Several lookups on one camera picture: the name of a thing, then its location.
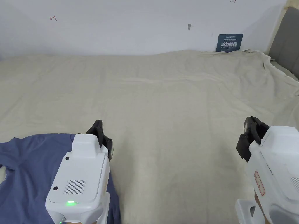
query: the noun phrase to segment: white robot housing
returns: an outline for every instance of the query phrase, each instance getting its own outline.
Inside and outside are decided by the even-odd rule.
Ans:
[[[97,136],[77,134],[60,164],[46,199],[46,209],[55,224],[76,222],[106,224],[110,195],[108,149]]]

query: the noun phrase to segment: wall mark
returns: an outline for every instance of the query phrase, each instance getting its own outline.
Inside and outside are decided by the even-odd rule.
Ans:
[[[50,17],[50,20],[52,20],[52,19],[55,19],[55,20],[57,21],[57,19],[56,19],[55,15],[54,15],[54,17]]]

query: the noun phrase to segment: white wall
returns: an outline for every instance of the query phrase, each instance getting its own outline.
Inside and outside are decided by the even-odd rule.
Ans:
[[[215,51],[244,33],[265,51],[286,0],[0,0],[0,59],[22,53]],[[188,24],[193,27],[188,31]]]

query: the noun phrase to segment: sign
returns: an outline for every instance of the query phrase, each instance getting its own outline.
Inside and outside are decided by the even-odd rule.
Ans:
[[[240,50],[243,34],[219,34],[216,52]]]

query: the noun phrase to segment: mattress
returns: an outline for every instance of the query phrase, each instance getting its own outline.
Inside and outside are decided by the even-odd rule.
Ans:
[[[245,118],[299,124],[299,82],[258,51],[27,55],[0,74],[1,142],[103,120],[123,223],[238,223],[235,201],[254,196]]]

